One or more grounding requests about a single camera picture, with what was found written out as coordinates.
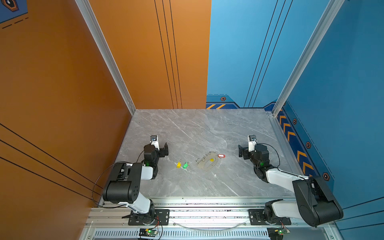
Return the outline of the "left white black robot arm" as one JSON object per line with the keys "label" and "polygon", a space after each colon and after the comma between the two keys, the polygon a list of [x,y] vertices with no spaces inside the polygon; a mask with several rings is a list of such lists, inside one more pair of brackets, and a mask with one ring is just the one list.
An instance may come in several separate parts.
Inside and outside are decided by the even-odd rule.
{"label": "left white black robot arm", "polygon": [[131,209],[123,216],[129,224],[152,225],[159,222],[154,202],[140,193],[142,180],[154,180],[158,174],[160,158],[169,155],[167,144],[157,148],[153,144],[144,146],[144,160],[140,163],[115,163],[103,190],[103,200]]}

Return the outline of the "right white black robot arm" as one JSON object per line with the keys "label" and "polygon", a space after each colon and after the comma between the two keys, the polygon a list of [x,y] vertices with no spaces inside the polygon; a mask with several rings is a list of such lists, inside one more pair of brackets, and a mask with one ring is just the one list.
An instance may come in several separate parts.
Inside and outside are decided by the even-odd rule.
{"label": "right white black robot arm", "polygon": [[344,212],[322,177],[296,175],[270,163],[268,145],[250,143],[238,146],[239,157],[253,164],[256,176],[265,183],[280,186],[295,195],[294,201],[283,199],[265,203],[262,219],[268,224],[301,219],[311,227],[340,220]]}

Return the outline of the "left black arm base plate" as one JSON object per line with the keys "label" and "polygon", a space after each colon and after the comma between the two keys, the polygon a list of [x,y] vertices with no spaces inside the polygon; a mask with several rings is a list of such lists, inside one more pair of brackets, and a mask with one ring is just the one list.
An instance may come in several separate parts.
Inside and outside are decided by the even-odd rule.
{"label": "left black arm base plate", "polygon": [[170,210],[168,209],[155,209],[154,214],[150,216],[150,214],[140,215],[134,214],[132,212],[132,216],[128,220],[129,226],[155,226],[159,224],[162,226],[167,226],[170,220]]}

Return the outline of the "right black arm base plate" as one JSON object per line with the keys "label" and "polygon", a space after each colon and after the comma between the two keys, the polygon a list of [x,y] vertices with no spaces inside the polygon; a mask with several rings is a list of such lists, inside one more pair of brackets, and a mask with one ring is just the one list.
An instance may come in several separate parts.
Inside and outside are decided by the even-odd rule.
{"label": "right black arm base plate", "polygon": [[277,226],[277,225],[291,225],[291,219],[287,217],[277,217],[273,212],[267,209],[249,209],[249,220],[252,226]]}

